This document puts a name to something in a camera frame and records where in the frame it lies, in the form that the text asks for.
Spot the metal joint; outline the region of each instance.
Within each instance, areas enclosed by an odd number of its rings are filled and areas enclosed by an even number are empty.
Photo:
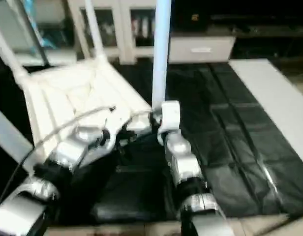
[[[215,210],[223,214],[215,197],[211,193],[194,194],[188,197],[183,202],[181,210],[190,211],[192,213],[197,213],[204,210]]]
[[[180,131],[167,135],[165,153],[175,186],[191,177],[203,177],[197,158],[192,153],[191,144]]]
[[[27,178],[24,183],[20,185],[18,191],[28,192],[42,201],[60,198],[58,189],[51,182],[37,177]]]
[[[161,104],[161,121],[158,121],[158,142],[164,145],[162,134],[179,130],[180,127],[180,103],[178,101],[166,101]]]
[[[53,150],[50,159],[72,171],[83,161],[90,149],[100,145],[102,139],[103,131],[97,127],[76,127]]]

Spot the white pole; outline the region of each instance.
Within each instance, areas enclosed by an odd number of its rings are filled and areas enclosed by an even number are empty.
[[[84,34],[82,22],[79,17],[80,12],[79,12],[79,8],[76,6],[76,0],[68,0],[67,2],[68,2],[69,9],[71,11],[71,15],[72,15],[76,33],[77,33],[77,37],[78,37],[79,43],[82,48],[82,52],[84,54],[84,57],[86,59],[89,59],[89,58],[91,58],[91,55],[89,53],[89,47],[88,47],[88,43],[87,43],[87,40],[86,40],[86,37]]]
[[[26,71],[19,63],[15,54],[8,46],[1,32],[0,32],[0,57],[6,63],[6,65],[10,67],[15,77],[16,83],[21,87],[22,79],[29,75],[28,71]]]
[[[15,128],[15,126],[0,111],[0,146],[17,163],[20,163],[24,156],[33,148],[32,144]],[[44,159],[33,153],[24,163],[24,169],[33,173],[36,163],[43,163]]]
[[[171,0],[157,0],[152,73],[152,107],[165,100]]]
[[[85,7],[96,57],[106,59],[106,55],[103,51],[100,30],[97,23],[97,18],[92,4],[92,0],[85,0]]]

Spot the black mat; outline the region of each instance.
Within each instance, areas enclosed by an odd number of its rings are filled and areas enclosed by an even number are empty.
[[[151,103],[149,61],[115,68]],[[167,75],[167,99],[180,101],[182,132],[226,215],[303,213],[303,163],[231,67],[226,63],[172,65]],[[12,83],[12,78],[2,79],[0,99],[12,97],[10,101],[15,102],[1,103],[0,109],[30,139],[21,91],[15,85],[12,90],[6,88]],[[118,163],[106,185],[96,185],[102,180],[98,163],[89,167],[87,175],[87,169],[81,170],[67,211],[75,218],[72,222],[171,219],[165,192],[166,163],[159,148],[151,140],[129,147],[127,158]],[[6,164],[9,173],[12,165]],[[83,184],[83,176],[90,176],[93,182]],[[88,212],[82,210],[77,217],[74,198],[90,194],[87,191],[93,186],[92,217],[86,220],[83,214]]]

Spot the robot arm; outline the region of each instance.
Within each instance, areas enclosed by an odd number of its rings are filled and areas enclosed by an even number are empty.
[[[58,202],[65,194],[74,171],[85,159],[89,163],[112,151],[116,135],[129,119],[114,111],[103,129],[76,127],[51,152],[45,163],[36,165],[28,177],[0,204],[0,235],[43,235],[55,218]]]
[[[105,128],[76,127],[50,154],[42,165],[0,205],[0,235],[43,235],[54,219],[58,202],[74,171],[86,161],[104,157],[116,144],[117,134],[129,116],[112,113]],[[233,236],[200,169],[190,143],[182,136],[180,105],[163,102],[152,111],[147,125],[129,129],[136,137],[157,132],[164,146],[167,163],[176,189],[182,235]]]
[[[180,131],[178,102],[162,103],[158,141],[164,145],[176,189],[177,205],[185,236],[234,236],[207,180],[202,174],[191,144]]]

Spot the white panel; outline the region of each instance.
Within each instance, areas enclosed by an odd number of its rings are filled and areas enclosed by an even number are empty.
[[[234,37],[172,37],[170,62],[227,61]]]
[[[229,64],[303,161],[303,95],[266,59]]]

